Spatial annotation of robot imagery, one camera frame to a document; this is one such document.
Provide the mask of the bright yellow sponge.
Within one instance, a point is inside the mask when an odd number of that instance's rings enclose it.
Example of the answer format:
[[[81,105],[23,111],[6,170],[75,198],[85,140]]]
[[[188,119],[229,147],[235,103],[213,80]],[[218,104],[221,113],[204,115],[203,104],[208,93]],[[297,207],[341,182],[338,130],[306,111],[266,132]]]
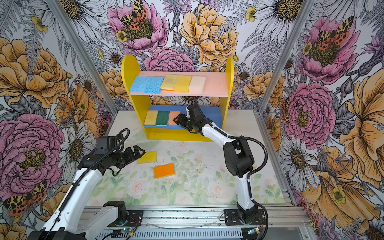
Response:
[[[157,152],[147,152],[140,159],[137,160],[137,164],[155,163],[157,161]]]

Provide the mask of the dark green scouring pad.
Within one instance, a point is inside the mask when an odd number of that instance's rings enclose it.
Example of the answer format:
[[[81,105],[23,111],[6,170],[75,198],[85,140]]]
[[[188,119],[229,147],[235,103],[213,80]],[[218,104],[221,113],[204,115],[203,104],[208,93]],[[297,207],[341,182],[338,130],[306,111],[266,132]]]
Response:
[[[169,122],[169,111],[158,111],[157,119],[156,119],[156,126],[157,127],[166,127],[168,126]]]

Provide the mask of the blue cellulose sponge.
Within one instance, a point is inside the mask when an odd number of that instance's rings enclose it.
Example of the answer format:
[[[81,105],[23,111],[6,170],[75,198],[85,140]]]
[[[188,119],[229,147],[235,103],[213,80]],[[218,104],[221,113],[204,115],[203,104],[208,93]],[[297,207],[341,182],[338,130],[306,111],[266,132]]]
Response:
[[[164,77],[146,77],[145,92],[149,94],[159,94]]]
[[[149,84],[149,77],[137,76],[131,85],[131,93],[146,93]]]

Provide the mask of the pale pink sponge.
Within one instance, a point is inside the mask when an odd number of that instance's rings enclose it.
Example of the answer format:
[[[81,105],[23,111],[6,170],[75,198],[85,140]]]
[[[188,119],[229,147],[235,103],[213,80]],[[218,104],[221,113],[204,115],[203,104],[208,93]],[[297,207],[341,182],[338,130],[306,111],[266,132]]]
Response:
[[[204,91],[206,77],[192,76],[192,80],[189,86],[189,93],[202,94]]]

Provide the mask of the peach pink sponge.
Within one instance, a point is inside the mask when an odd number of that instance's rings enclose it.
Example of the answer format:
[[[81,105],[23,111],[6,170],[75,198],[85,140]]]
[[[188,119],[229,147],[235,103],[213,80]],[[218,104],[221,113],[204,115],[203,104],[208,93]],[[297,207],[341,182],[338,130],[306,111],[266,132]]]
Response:
[[[178,124],[175,123],[174,119],[179,116],[181,112],[180,111],[170,111],[169,112],[169,120],[168,120],[168,126],[177,126]]]

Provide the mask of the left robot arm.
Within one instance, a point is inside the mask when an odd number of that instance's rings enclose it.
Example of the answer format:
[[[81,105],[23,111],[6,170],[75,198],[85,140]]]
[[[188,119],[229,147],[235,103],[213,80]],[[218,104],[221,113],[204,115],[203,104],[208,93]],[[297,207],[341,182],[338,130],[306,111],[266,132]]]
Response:
[[[92,191],[106,170],[122,170],[144,156],[139,146],[124,150],[94,149],[85,156],[68,192],[43,228],[31,232],[29,240],[94,240],[109,225],[123,226],[128,221],[123,201],[109,201],[88,222],[79,225]]]

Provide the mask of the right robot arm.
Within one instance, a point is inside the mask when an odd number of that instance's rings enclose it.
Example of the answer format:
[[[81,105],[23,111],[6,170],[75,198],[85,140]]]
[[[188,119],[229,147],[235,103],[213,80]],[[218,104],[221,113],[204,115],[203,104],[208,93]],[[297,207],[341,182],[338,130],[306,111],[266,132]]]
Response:
[[[256,216],[258,207],[252,197],[248,176],[255,163],[248,140],[245,137],[234,137],[226,133],[208,119],[196,104],[186,107],[186,111],[186,114],[175,117],[173,122],[189,132],[195,132],[212,140],[223,148],[226,168],[235,177],[238,216],[243,224],[249,224]]]

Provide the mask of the dull yellow sponge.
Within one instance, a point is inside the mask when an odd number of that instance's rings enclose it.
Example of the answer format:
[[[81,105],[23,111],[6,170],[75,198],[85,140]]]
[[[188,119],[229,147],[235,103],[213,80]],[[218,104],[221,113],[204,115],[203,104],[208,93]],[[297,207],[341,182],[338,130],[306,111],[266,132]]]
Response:
[[[161,84],[161,90],[162,91],[174,91],[175,90],[175,84],[178,80],[177,75],[166,75],[164,77],[164,80]]]

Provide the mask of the yellow sponge with green back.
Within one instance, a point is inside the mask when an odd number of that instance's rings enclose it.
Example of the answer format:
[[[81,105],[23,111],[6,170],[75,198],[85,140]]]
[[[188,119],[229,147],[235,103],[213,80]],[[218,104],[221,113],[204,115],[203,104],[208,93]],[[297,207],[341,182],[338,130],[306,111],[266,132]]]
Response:
[[[144,125],[145,126],[155,126],[156,121],[157,121],[158,112],[159,111],[148,111],[146,118],[145,118]]]

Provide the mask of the orange sponge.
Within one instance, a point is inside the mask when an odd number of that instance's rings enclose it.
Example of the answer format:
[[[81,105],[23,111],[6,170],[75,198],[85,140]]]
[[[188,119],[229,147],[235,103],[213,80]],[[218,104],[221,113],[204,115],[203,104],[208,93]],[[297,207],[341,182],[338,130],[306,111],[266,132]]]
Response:
[[[175,167],[173,163],[154,167],[155,179],[169,177],[175,175]]]

